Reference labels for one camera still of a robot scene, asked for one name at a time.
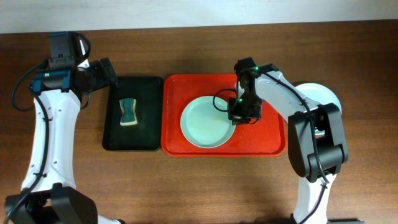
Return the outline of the light green plate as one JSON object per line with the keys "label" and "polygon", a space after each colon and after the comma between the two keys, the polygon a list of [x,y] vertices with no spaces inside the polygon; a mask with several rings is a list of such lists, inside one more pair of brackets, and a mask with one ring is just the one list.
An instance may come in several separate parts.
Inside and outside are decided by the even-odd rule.
{"label": "light green plate", "polygon": [[189,102],[180,117],[180,129],[194,146],[212,149],[226,143],[235,125],[228,119],[227,102],[214,96],[201,96]]}

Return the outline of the green yellow sponge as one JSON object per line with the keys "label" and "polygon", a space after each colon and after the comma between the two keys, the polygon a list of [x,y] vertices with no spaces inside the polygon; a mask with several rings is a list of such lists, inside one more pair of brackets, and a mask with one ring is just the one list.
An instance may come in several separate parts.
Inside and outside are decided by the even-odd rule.
{"label": "green yellow sponge", "polygon": [[133,126],[137,124],[136,116],[136,99],[124,98],[119,101],[122,116],[120,119],[121,126]]}

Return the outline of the light blue plate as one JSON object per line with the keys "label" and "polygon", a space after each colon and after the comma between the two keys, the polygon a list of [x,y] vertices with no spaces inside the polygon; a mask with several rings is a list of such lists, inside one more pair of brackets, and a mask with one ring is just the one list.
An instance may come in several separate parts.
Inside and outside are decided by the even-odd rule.
{"label": "light blue plate", "polygon": [[329,103],[335,104],[342,114],[342,107],[338,97],[327,87],[317,83],[304,83],[295,87],[299,92],[306,97],[319,102],[322,105]]}

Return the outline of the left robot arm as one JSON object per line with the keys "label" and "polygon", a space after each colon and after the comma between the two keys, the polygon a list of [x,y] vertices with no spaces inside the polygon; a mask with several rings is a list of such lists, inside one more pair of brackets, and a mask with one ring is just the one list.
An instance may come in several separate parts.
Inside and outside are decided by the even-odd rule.
{"label": "left robot arm", "polygon": [[78,32],[49,34],[50,57],[31,68],[35,131],[30,164],[19,194],[6,197],[5,223],[121,223],[99,215],[77,191],[73,175],[75,125],[84,95],[115,85],[108,58],[89,62],[90,41]]}

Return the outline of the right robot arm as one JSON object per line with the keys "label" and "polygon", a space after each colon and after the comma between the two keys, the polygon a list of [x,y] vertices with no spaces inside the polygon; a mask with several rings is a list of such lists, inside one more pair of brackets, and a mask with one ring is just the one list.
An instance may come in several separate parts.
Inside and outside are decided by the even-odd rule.
{"label": "right robot arm", "polygon": [[328,223],[331,185],[348,160],[340,109],[305,96],[272,63],[258,66],[248,57],[238,60],[234,72],[236,97],[228,100],[227,109],[233,125],[256,124],[263,102],[288,124],[289,161],[299,176],[291,223]]}

